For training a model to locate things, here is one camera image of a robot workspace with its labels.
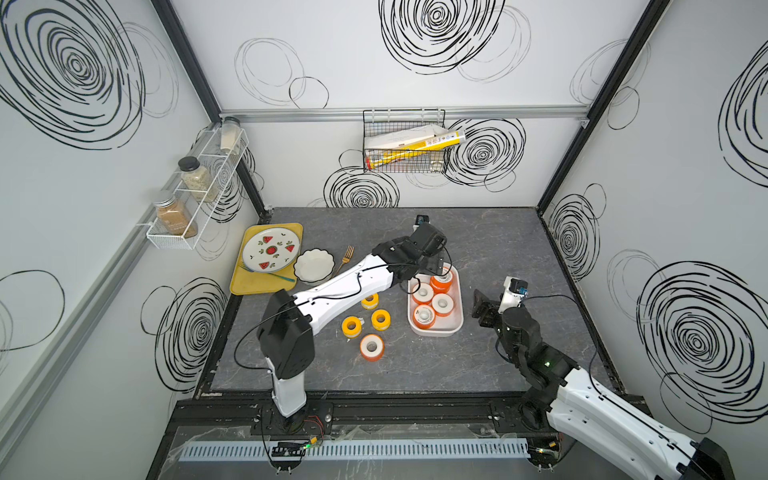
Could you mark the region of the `orange tape roll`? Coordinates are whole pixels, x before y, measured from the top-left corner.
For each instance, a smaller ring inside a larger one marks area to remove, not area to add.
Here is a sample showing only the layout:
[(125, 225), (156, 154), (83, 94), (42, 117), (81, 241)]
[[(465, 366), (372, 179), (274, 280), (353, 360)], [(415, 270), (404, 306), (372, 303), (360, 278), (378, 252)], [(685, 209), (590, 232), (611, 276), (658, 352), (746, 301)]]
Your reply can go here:
[(444, 273), (443, 275), (435, 275), (430, 277), (430, 285), (435, 294), (448, 293), (452, 284), (454, 276), (451, 271)]
[(455, 303), (447, 293), (438, 293), (432, 298), (431, 307), (437, 317), (447, 317), (453, 312)]
[(418, 330), (429, 330), (436, 321), (434, 309), (427, 304), (419, 304), (413, 311), (413, 325)]
[(360, 341), (361, 356), (369, 362), (379, 361), (385, 352), (385, 344), (381, 336), (368, 334)]

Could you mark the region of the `yellow tape spool uncovered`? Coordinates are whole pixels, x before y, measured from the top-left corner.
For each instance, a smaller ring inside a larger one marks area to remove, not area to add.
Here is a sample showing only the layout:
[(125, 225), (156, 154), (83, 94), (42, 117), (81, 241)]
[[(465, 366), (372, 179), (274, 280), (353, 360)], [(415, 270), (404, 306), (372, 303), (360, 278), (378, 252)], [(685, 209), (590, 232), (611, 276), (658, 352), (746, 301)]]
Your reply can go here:
[(378, 294), (370, 295), (361, 300), (361, 306), (366, 310), (376, 310), (379, 303), (380, 299)]

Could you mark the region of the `yellow tape spool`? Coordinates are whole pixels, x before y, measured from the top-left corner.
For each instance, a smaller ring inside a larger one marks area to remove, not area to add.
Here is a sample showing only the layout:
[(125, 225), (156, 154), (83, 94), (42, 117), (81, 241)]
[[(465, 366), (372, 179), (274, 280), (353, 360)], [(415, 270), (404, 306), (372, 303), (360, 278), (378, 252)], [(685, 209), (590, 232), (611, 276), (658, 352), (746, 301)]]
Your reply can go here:
[(357, 338), (362, 333), (362, 319), (350, 316), (342, 322), (342, 333), (348, 339)]
[(371, 325), (377, 331), (386, 331), (391, 326), (391, 314), (385, 309), (378, 309), (371, 315)]

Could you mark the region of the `orange tape roll bottom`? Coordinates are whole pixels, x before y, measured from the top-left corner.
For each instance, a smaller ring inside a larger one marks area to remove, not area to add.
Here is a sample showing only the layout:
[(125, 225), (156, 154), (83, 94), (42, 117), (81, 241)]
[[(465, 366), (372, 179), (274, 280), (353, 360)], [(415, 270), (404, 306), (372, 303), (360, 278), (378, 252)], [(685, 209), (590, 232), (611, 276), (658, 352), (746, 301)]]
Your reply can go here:
[(385, 344), (381, 336), (368, 334), (360, 341), (361, 356), (369, 362), (379, 361), (385, 352)]

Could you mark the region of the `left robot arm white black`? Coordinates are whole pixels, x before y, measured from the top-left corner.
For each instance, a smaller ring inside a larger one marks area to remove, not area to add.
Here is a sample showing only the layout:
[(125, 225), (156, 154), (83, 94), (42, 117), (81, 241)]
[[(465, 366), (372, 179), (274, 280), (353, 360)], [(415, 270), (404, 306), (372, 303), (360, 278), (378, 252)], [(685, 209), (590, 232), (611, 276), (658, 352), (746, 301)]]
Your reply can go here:
[(272, 375), (272, 400), (291, 418), (306, 405), (304, 372), (315, 358), (314, 336), (354, 304), (419, 274), (440, 274), (447, 238), (428, 222), (382, 242), (348, 271), (315, 288), (270, 297), (255, 330)]

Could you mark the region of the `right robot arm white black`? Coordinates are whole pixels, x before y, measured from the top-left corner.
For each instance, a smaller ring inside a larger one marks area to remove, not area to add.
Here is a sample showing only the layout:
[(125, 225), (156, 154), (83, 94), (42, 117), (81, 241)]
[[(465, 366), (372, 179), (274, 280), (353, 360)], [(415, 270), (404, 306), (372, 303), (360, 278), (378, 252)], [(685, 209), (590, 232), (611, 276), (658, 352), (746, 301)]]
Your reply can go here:
[(734, 478), (715, 441), (696, 441), (656, 421), (544, 342), (524, 300), (522, 290), (505, 288), (498, 300), (476, 291), (472, 316), (496, 333), (502, 357), (528, 382), (520, 410), (531, 427), (576, 440), (633, 479)]

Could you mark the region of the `white plastic storage box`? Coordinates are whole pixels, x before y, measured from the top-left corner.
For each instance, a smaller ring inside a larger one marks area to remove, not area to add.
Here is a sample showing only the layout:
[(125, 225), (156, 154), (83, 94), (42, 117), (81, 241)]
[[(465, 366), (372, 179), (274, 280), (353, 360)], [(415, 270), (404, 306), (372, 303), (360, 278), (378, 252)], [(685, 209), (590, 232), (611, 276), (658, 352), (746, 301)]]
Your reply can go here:
[(418, 304), (416, 304), (413, 301), (413, 299), (411, 298), (411, 294), (414, 293), (421, 284), (430, 284), (431, 276), (427, 274), (419, 274), (415, 278), (411, 279), (407, 284), (407, 291), (408, 291), (407, 320), (410, 324), (411, 329), (417, 335), (431, 336), (431, 337), (449, 337), (457, 333), (463, 326), (464, 316), (463, 316), (463, 304), (461, 299), (459, 273), (458, 273), (458, 270), (452, 265), (445, 264), (443, 274), (448, 271), (451, 271), (453, 273), (454, 280), (447, 294), (453, 298), (455, 303), (455, 308), (453, 312), (447, 317), (436, 316), (435, 324), (429, 330), (418, 330), (413, 325), (412, 315), (413, 315), (414, 309), (418, 306)]

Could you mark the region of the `yellow white foil box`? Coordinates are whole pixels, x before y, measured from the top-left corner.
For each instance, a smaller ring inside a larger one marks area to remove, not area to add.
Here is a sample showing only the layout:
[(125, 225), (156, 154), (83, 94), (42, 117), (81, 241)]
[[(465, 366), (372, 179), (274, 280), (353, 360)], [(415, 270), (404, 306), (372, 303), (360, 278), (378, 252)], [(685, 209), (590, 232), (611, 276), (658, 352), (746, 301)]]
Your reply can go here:
[(366, 137), (363, 165), (367, 170), (395, 173), (438, 173), (445, 168), (446, 151), (465, 141), (463, 129), (448, 130), (437, 124)]

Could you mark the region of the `gold fork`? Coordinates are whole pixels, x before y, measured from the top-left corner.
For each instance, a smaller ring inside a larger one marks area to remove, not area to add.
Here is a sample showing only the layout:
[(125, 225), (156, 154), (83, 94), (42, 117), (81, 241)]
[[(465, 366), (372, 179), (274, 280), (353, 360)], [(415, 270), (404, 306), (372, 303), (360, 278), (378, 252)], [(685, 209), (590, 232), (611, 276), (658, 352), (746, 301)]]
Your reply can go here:
[(346, 248), (343, 257), (342, 257), (339, 265), (337, 266), (337, 268), (336, 268), (336, 270), (334, 272), (335, 275), (338, 275), (340, 273), (341, 269), (352, 260), (353, 255), (354, 255), (354, 251), (355, 251), (355, 247), (352, 246), (352, 245), (349, 245)]

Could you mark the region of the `white scalloped bowl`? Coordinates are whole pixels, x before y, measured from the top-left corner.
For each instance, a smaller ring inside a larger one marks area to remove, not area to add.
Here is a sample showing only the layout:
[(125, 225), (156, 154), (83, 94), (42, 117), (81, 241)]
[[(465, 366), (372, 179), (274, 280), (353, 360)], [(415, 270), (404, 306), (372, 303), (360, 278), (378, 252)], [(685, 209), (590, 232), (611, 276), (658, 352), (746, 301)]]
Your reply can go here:
[(326, 281), (332, 274), (335, 259), (327, 250), (311, 249), (304, 251), (294, 264), (294, 273), (298, 280), (308, 285)]

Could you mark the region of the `watermelon pattern plate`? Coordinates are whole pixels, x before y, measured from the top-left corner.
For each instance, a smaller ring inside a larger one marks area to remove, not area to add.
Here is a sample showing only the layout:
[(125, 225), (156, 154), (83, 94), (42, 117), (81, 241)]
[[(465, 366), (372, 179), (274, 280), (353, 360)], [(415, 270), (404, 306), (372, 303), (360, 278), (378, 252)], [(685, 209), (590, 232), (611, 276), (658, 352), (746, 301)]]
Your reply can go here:
[(241, 259), (251, 272), (278, 272), (289, 266), (300, 253), (299, 235), (285, 227), (258, 232), (246, 241)]

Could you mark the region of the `yellow plastic tray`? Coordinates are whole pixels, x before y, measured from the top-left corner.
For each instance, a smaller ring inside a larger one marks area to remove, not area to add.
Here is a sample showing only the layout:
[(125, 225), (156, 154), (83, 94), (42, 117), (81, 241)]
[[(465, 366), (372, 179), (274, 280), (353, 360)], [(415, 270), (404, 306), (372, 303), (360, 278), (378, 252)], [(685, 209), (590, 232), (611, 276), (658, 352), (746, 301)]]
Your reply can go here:
[(234, 295), (292, 290), (294, 265), (302, 251), (304, 227), (299, 223), (257, 225), (246, 230), (230, 282)]

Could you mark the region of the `spice jar far clear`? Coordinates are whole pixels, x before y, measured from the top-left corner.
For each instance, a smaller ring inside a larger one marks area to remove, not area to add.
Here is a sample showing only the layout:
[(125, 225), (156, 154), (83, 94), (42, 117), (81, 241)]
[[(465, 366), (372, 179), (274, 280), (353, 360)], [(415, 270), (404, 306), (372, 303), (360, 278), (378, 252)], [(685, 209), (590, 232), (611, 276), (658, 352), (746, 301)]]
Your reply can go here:
[(220, 150), (225, 153), (232, 152), (241, 134), (241, 122), (237, 117), (227, 116), (221, 121)]

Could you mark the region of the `spice jar black lid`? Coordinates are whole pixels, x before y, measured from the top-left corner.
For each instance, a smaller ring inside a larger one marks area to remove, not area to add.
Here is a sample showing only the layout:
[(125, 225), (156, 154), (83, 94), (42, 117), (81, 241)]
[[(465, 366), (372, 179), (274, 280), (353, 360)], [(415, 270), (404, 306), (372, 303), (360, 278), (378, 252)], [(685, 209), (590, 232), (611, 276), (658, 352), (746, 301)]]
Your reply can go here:
[(198, 203), (213, 203), (218, 196), (218, 187), (208, 168), (194, 156), (183, 157), (177, 164), (190, 195)]

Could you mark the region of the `spice jar brown contents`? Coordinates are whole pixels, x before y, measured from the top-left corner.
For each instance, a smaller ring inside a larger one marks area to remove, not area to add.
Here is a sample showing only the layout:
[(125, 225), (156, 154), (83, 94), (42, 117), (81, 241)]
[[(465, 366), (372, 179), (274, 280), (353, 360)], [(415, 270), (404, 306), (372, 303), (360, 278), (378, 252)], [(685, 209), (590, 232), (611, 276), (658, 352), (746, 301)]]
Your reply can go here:
[(198, 233), (186, 204), (172, 190), (159, 190), (153, 198), (157, 218), (171, 235), (192, 238)]

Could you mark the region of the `teal handled fork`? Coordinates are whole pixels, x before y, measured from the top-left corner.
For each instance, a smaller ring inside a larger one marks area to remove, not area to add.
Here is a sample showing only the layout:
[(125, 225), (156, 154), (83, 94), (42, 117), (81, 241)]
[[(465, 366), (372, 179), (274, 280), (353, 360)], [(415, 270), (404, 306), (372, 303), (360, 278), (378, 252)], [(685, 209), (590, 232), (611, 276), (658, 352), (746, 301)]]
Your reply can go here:
[(261, 275), (262, 277), (269, 276), (269, 277), (277, 278), (277, 279), (280, 279), (280, 280), (286, 281), (286, 282), (291, 282), (291, 283), (296, 283), (297, 282), (297, 279), (294, 276), (284, 276), (284, 275), (280, 275), (280, 274), (274, 273), (274, 272), (253, 272), (253, 273)]

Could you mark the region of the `aluminium wall rail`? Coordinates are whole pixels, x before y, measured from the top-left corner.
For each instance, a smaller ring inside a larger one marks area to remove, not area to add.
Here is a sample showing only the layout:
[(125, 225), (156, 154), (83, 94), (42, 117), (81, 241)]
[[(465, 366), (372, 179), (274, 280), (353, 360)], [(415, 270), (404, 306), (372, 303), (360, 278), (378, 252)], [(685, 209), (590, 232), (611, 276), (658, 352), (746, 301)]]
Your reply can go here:
[(585, 119), (586, 105), (460, 106), (460, 107), (349, 107), (223, 110), (219, 117), (235, 117), (244, 123), (415, 121), (449, 119)]

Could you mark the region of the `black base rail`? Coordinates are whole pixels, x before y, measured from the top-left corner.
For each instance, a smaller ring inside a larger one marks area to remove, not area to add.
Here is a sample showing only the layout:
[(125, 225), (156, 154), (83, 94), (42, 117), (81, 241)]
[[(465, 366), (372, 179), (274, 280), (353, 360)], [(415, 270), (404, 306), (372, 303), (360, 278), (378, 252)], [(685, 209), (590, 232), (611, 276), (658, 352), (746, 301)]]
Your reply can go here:
[[(476, 394), (416, 393), (378, 394), (340, 391), (311, 392), (301, 417), (316, 435), (339, 434), (342, 427), (384, 427), (386, 425), (465, 425), (486, 427), (491, 433), (516, 434), (523, 438), (554, 438), (555, 430), (544, 419), (525, 420), (521, 392)], [(147, 477), (158, 479), (171, 456), (174, 436), (183, 427), (244, 427), (248, 435), (276, 433), (294, 440), (298, 428), (288, 427), (271, 394), (253, 392), (199, 391), (173, 408), (160, 447)]]

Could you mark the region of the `black corner frame post left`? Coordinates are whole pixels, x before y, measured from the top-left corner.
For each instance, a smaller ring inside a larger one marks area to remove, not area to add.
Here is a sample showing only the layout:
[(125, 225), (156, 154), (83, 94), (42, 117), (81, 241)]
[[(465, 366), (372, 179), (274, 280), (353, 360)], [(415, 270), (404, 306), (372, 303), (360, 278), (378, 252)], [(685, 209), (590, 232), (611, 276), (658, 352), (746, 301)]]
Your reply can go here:
[[(168, 0), (151, 0), (151, 3), (206, 115), (212, 123), (218, 123), (222, 110), (193, 51), (172, 2)], [(250, 200), (258, 216), (258, 224), (268, 224), (272, 219), (272, 212), (266, 207), (260, 192), (257, 190), (256, 183), (243, 161), (240, 161), (236, 171), (240, 183), (247, 194), (247, 198)]]

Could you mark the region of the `black corner frame post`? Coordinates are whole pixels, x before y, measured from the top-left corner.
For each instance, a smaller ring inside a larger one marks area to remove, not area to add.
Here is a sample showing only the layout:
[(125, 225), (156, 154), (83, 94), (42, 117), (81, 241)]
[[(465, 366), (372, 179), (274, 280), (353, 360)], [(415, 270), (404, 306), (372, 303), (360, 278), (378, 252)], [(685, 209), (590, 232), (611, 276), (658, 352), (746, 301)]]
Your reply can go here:
[(538, 201), (536, 210), (540, 217), (543, 216), (544, 212), (553, 202), (555, 194), (563, 185), (570, 170), (596, 130), (599, 121), (607, 112), (610, 102), (618, 93), (622, 82), (628, 76), (630, 69), (634, 66), (642, 49), (652, 36), (670, 4), (670, 0), (652, 0), (648, 2), (612, 70), (599, 90), (596, 99), (591, 104), (586, 116), (586, 125), (581, 127), (574, 136)]
[[(168, 0), (151, 0), (151, 3), (206, 115), (212, 123), (218, 123), (222, 110), (193, 51), (172, 2)], [(266, 207), (260, 192), (257, 190), (256, 183), (243, 161), (240, 161), (236, 171), (240, 183), (247, 194), (247, 198), (250, 200), (258, 216), (258, 224), (268, 224), (272, 219), (272, 212)]]

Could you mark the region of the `black corner frame post right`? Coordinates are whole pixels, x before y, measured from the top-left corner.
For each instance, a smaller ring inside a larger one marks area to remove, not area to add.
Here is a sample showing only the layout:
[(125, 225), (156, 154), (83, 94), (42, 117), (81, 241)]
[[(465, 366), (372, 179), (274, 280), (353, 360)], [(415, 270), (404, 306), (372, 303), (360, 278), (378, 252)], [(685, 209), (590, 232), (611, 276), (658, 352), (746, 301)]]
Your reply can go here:
[(553, 202), (555, 194), (563, 185), (570, 170), (596, 130), (599, 121), (607, 112), (610, 102), (618, 93), (622, 82), (628, 76), (630, 69), (634, 66), (642, 49), (652, 36), (670, 4), (670, 0), (652, 0), (648, 2), (612, 70), (599, 90), (596, 99), (591, 104), (586, 116), (586, 125), (581, 127), (574, 136), (538, 201), (536, 210), (540, 217), (543, 216), (544, 212)]

